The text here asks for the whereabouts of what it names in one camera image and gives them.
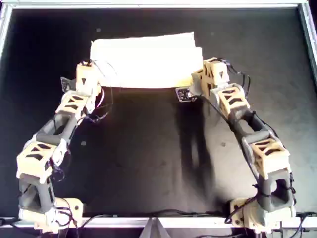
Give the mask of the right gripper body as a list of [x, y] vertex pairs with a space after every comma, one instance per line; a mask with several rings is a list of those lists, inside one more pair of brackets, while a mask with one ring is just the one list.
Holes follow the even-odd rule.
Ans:
[[193, 95], [210, 96], [211, 89], [228, 84], [227, 64], [221, 58], [204, 59], [202, 68], [192, 73], [192, 79]]

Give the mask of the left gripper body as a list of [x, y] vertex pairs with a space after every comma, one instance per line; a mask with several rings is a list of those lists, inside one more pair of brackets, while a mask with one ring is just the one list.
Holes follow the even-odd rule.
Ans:
[[97, 96], [101, 92], [101, 74], [91, 61], [81, 61], [76, 67], [76, 91], [86, 96]]

